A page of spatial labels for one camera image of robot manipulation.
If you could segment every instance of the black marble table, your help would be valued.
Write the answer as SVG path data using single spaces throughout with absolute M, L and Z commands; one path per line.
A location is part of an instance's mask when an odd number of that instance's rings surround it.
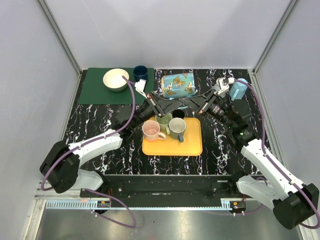
M 193 72 L 198 93 L 212 88 L 220 77 L 244 78 L 250 82 L 246 69 L 156 69 L 155 93 L 161 95 L 161 77 L 165 75 Z M 78 104 L 84 83 L 84 71 L 71 114 L 67 123 L 64 140 L 67 144 L 92 138 L 105 132 L 115 122 L 115 115 L 123 105 L 82 105 Z M 261 135 L 261 115 L 255 98 L 247 89 L 244 99 L 248 101 L 252 127 Z M 224 98 L 230 104 L 229 96 Z M 199 156 L 147 156 L 142 152 L 143 134 L 141 126 L 135 129 L 130 143 L 120 149 L 106 152 L 85 163 L 84 170 L 98 170 L 105 175 L 231 175 L 240 170 L 248 174 L 261 174 L 259 170 L 235 149 L 231 148 L 225 136 L 225 127 L 210 116 L 200 117 L 186 109 L 186 117 L 198 118 L 201 122 L 202 148 Z

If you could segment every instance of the white wall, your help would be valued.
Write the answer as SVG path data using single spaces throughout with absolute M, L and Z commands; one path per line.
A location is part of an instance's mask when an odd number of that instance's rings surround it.
M 320 1 L 299 1 L 258 77 L 288 168 L 320 189 L 319 24 Z
M 0 239 L 22 236 L 77 75 L 35 0 L 0 1 Z
M 46 0 L 82 69 L 253 68 L 289 0 Z

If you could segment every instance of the blue container with butterfly design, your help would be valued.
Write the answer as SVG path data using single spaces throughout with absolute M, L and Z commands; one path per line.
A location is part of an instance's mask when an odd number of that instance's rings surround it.
M 188 72 L 163 76 L 161 88 L 166 99 L 191 97 L 196 94 L 194 74 Z

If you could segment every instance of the gray floor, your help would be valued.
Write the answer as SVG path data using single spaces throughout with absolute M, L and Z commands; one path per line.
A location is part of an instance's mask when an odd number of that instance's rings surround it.
M 248 204 L 258 206 L 255 202 Z M 105 213 L 131 224 L 124 210 Z M 128 229 L 88 210 L 45 209 L 37 240 L 301 240 L 298 228 L 287 230 L 263 207 L 247 216 L 219 216 L 204 211 L 135 211 L 138 228 Z

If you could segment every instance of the light blue cup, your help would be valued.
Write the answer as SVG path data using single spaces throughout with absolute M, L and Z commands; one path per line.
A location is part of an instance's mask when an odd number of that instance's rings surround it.
M 238 80 L 245 82 L 245 83 L 248 83 L 247 80 L 245 80 L 244 78 L 238 78 Z M 244 85 L 240 82 L 235 82 L 232 85 L 231 90 L 229 92 L 230 97 L 231 97 L 231 101 L 234 101 L 236 99 L 242 99 L 246 93 L 247 88 L 248 87 L 246 85 Z
M 194 74 L 189 72 L 163 76 L 161 88 L 166 99 L 194 96 L 196 94 Z

